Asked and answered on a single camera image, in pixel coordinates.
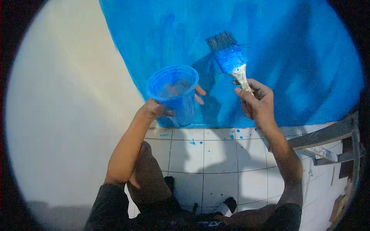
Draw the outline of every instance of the person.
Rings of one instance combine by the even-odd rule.
[[[220,212],[196,215],[182,210],[173,196],[174,179],[163,178],[150,145],[143,141],[154,119],[171,114],[149,99],[136,113],[113,151],[85,230],[299,230],[302,164],[275,122],[272,90],[254,79],[248,79],[248,83],[254,96],[240,88],[235,88],[235,93],[249,118],[251,114],[246,104],[251,106],[256,126],[267,138],[284,180],[284,191],[277,204],[237,212],[230,217]],[[199,86],[196,90],[205,95]],[[140,211],[133,219],[128,217],[125,184]],[[228,204],[232,211],[235,206]]]

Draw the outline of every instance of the person's left hand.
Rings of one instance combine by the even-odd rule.
[[[206,92],[199,86],[199,85],[197,85],[196,87],[195,87],[195,91],[198,93],[198,94],[200,94],[200,95],[202,95],[202,96],[205,96],[206,95]],[[203,100],[199,97],[199,95],[197,95],[196,93],[195,93],[195,100],[200,104],[200,105],[203,105],[204,104],[204,102],[203,102]]]
[[[206,92],[197,85],[195,91],[200,95],[206,95]],[[195,94],[195,100],[203,105],[203,100]],[[173,116],[174,112],[170,109],[167,109],[165,106],[158,104],[155,99],[149,98],[146,103],[139,109],[139,111],[144,112],[145,116],[151,120],[158,119],[161,116]]]

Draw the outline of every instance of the paintbrush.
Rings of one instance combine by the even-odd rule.
[[[245,70],[247,67],[247,58],[244,56],[242,48],[236,42],[230,31],[224,31],[206,39],[209,49],[214,55],[217,64],[222,73],[233,76],[243,90],[253,92],[250,89]],[[253,111],[249,104],[246,104],[248,111],[253,119]]]

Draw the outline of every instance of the plastic cup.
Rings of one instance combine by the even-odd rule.
[[[195,116],[195,87],[198,72],[189,66],[174,65],[165,67],[151,76],[147,93],[159,104],[173,110],[171,120],[176,127],[189,125]]]

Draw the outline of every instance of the forearm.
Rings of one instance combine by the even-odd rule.
[[[105,183],[127,182],[134,170],[141,144],[152,122],[143,110],[139,110],[129,128],[114,149],[108,163]]]
[[[290,147],[278,126],[274,124],[264,134],[283,177],[285,185],[295,184],[302,181],[302,163],[295,151]]]

